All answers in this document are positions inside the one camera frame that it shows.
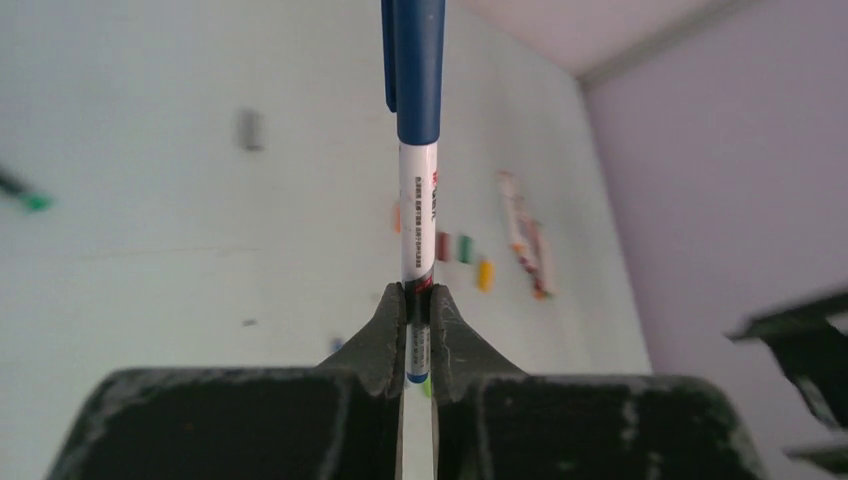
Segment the orange pen cap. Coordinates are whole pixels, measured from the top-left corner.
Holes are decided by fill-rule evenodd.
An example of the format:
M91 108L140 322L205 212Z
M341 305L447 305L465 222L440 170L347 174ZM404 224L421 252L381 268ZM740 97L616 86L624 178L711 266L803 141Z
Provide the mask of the orange pen cap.
M401 227L402 227L402 221L401 221L400 203L395 202L394 205L393 205L392 228L396 233L400 233Z

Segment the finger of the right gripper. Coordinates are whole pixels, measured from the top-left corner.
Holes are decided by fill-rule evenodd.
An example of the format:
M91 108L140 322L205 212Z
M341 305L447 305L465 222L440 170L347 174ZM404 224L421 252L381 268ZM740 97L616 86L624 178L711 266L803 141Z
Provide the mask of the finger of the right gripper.
M834 477L847 476L847 443L836 442L818 446L787 449L787 457L811 464Z
M847 292L828 292L754 315L727 338L764 343L813 417L831 430L845 430L847 333L830 319L846 312Z

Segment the grey pen cap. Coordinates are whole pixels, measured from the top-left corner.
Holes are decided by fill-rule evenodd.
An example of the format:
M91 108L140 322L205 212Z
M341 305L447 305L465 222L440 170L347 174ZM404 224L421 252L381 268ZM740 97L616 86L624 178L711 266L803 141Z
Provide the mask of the grey pen cap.
M239 146L246 151L262 151L262 126L263 117L259 112L253 109L240 111L237 120Z

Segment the orange cap marker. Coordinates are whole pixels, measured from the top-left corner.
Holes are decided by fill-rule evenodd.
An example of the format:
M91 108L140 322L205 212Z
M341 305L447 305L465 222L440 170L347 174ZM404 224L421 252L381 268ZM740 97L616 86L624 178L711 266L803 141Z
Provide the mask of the orange cap marker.
M525 242L523 234L520 231L520 223L517 216L515 204L516 192L512 175L506 171L499 171L497 177L507 221L510 245L519 257L523 257L525 253Z

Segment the dark blue cap marker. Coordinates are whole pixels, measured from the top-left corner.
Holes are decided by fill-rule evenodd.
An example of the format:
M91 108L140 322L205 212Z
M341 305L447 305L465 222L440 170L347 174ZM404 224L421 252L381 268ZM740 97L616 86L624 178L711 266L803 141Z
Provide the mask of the dark blue cap marker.
M399 142L406 376L416 384L430 372L445 13L439 0L381 3L386 104L396 117Z

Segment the brown pen cap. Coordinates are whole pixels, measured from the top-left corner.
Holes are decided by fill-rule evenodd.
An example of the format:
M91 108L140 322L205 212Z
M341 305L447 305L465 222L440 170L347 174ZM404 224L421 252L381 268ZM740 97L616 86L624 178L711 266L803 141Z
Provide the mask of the brown pen cap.
M436 259L448 262L451 259L451 235L438 231L436 235Z

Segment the green cap thin marker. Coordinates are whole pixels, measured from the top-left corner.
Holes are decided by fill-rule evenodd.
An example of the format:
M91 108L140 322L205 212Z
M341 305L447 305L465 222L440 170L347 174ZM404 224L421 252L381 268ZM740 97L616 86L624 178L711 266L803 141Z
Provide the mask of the green cap thin marker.
M537 260L536 283L538 298L552 298L555 295L554 281L552 280L552 260L549 243L543 235L542 226L539 222L534 226L535 253Z

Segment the magenta cap marker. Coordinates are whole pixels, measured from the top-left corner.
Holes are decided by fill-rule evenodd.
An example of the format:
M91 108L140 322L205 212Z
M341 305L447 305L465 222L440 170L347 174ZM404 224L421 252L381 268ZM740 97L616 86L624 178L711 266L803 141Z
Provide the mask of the magenta cap marker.
M528 273L535 274L538 270L538 262L535 253L533 222L524 213L518 213L516 225L518 230L516 252L525 270Z

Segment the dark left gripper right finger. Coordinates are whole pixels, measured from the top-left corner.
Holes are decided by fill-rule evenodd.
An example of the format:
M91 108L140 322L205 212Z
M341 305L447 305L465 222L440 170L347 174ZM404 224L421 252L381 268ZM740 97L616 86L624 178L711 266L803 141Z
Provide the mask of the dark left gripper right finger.
M676 375L532 375L462 317L430 306L439 479L762 479L724 392Z

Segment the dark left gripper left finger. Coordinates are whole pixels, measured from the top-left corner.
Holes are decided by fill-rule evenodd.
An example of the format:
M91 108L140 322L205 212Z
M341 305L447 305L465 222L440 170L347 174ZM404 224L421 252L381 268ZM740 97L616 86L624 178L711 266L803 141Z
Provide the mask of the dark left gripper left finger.
M398 479L406 305L309 368L133 368L81 406L51 479Z

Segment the yellow pen cap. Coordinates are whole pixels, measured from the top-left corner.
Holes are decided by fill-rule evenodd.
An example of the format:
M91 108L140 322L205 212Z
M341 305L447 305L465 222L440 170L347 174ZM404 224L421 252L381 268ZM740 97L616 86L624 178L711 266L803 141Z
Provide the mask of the yellow pen cap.
M477 288L481 292L489 292L495 278L494 264L488 259L481 259L478 263Z

